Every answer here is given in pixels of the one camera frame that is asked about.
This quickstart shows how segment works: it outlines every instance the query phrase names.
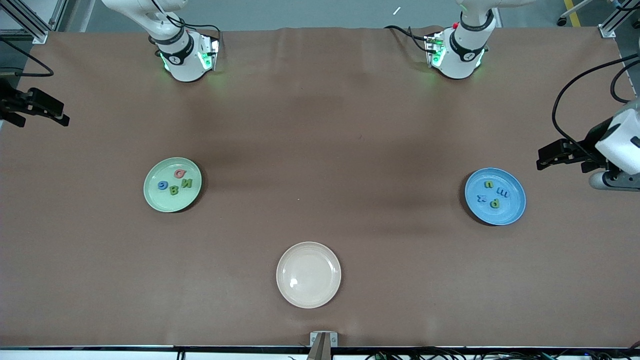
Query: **floor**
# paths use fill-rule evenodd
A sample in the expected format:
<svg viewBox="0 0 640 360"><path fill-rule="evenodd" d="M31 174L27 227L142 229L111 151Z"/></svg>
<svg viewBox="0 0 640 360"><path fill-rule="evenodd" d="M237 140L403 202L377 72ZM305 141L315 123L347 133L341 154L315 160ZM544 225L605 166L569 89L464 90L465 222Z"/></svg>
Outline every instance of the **floor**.
<svg viewBox="0 0 640 360"><path fill-rule="evenodd" d="M554 27L566 3L572 0L539 0L519 8L502 8L502 25L509 27ZM596 0L578 11L581 26L596 26L612 12L606 0ZM414 28L438 24L450 26L459 19L460 9L453 0L191 0L177 12L192 24L215 24L223 31L270 30L300 27L382 28L395 24ZM101 0L75 0L65 17L66 31L129 32L143 31L128 18L106 8ZM638 51L640 30L626 21L616 30L616 41L623 56ZM26 41L16 42L30 49ZM0 67L25 64L25 57L0 44ZM640 85L640 67L629 71L633 83Z"/></svg>

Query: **blue plate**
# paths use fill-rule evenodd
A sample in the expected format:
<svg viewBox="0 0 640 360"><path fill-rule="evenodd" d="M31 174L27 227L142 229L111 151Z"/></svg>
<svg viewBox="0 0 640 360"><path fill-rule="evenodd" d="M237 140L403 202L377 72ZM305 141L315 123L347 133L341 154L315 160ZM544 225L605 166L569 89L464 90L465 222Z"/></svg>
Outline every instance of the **blue plate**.
<svg viewBox="0 0 640 360"><path fill-rule="evenodd" d="M509 225L518 220L527 206L522 185L499 168L482 168L469 177L465 198L471 212L491 225Z"/></svg>

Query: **table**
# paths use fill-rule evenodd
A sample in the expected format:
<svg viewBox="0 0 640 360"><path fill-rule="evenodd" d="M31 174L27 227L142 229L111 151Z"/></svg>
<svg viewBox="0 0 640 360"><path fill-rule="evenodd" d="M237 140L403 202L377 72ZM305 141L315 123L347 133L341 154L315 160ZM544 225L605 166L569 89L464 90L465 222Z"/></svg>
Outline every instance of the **table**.
<svg viewBox="0 0 640 360"><path fill-rule="evenodd" d="M389 30L224 40L219 71L195 83L174 81L142 33L52 33L34 48L56 75L20 87L59 98L71 124L33 118L0 134L0 345L297 345L314 330L344 346L636 340L637 195L591 189L578 165L535 166L559 138L558 91L618 58L612 39L497 29L459 81ZM619 108L620 67L566 94L567 132L582 138ZM142 184L172 156L199 164L204 193L159 213ZM523 184L513 225L467 214L461 189L483 167ZM342 265L317 309L275 283L301 241Z"/></svg>

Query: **plate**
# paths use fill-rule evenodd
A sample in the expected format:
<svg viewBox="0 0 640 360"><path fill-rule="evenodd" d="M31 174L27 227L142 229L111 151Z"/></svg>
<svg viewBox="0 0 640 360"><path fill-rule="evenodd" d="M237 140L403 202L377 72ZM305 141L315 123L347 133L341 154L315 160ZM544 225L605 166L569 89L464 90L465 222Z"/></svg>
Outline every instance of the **plate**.
<svg viewBox="0 0 640 360"><path fill-rule="evenodd" d="M527 206L522 185L499 168L482 168L469 177L465 198L471 212L491 225L509 225L518 220Z"/></svg>
<svg viewBox="0 0 640 360"><path fill-rule="evenodd" d="M276 282L282 296L303 309L325 305L338 292L342 270L333 251L306 241L285 251L278 263Z"/></svg>
<svg viewBox="0 0 640 360"><path fill-rule="evenodd" d="M173 213L189 206L200 193L202 174L198 165L185 158L160 161L147 174L143 191L154 209Z"/></svg>

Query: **green plate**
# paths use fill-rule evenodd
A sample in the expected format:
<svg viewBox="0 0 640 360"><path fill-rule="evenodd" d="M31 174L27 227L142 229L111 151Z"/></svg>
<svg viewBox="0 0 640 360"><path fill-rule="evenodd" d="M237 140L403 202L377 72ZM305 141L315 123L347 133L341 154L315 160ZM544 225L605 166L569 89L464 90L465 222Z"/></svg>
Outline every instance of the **green plate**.
<svg viewBox="0 0 640 360"><path fill-rule="evenodd" d="M160 161L145 179L143 191L149 205L163 213L189 206L200 193L202 174L198 165L185 158Z"/></svg>

